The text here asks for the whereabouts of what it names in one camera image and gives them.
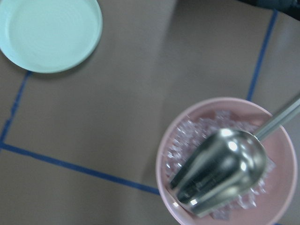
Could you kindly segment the light green plate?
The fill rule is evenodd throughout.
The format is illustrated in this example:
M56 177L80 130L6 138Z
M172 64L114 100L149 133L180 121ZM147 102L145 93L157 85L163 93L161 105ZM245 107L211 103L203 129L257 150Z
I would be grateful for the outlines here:
M2 0L0 50L37 73L76 67L96 49L103 17L96 0Z

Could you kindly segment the clear ice cubes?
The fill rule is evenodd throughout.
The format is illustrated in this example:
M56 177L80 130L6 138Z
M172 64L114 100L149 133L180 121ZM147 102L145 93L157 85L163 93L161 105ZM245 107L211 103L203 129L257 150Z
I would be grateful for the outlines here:
M166 185L167 191L178 205L180 205L179 201L175 198L175 194L170 188L171 179L186 163L196 148L209 136L222 128L233 128L254 133L259 127L247 121L233 120L230 111L216 111L213 118L199 118L195 121L186 119L177 126L171 146L167 148L165 166L166 175L168 177ZM239 195L226 206L214 210L210 214L219 219L226 219L229 213L234 209L248 210L256 207L258 196L266 193L266 179L275 167L275 163L267 156L266 174L259 180L259 183L255 187L252 187L247 193Z

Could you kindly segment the metal ice scoop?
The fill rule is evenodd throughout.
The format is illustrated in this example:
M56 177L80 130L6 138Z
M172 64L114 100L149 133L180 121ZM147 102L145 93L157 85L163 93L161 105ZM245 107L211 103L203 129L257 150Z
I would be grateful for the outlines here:
M299 112L296 95L254 133L222 128L209 136L170 181L179 204L204 217L255 187L267 170L262 142Z

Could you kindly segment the pink bowl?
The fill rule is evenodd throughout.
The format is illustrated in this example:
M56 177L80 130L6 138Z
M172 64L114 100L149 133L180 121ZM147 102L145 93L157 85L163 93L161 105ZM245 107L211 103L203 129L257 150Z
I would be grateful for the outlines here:
M156 181L161 198L170 214L181 225L273 225L285 213L292 201L297 185L297 158L293 143L283 127L266 138L263 145L276 167L266 179L267 192L258 196L256 207L248 210L234 209L229 220L213 219L210 215L196 217L178 205L167 191L168 177L165 161L177 126L186 119L213 118L215 111L227 110L232 119L260 126L271 113L261 106L233 97L211 98L183 111L168 127L160 142L156 159Z

